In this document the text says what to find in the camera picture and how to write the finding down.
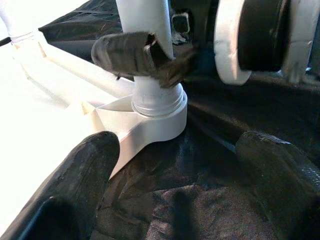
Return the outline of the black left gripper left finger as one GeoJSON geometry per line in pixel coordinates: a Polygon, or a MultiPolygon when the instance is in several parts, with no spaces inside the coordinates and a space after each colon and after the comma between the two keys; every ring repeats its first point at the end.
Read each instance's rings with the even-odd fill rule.
{"type": "Polygon", "coordinates": [[[42,182],[6,230],[8,240],[88,240],[97,208],[120,155],[110,131],[74,147],[42,182]]]}

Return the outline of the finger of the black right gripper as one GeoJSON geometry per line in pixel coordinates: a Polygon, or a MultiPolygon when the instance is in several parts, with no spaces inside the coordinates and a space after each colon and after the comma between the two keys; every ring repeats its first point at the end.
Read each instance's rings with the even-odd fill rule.
{"type": "Polygon", "coordinates": [[[193,70],[199,55],[191,47],[177,57],[170,57],[153,32],[108,34],[91,48],[93,63],[117,77],[151,77],[161,88],[173,88],[193,70]]]}

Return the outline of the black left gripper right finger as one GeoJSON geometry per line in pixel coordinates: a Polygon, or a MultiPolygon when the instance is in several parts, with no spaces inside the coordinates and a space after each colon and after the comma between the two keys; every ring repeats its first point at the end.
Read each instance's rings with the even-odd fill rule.
{"type": "Polygon", "coordinates": [[[236,156],[279,240],[320,238],[320,170],[293,143],[259,131],[243,133],[236,156]]]}

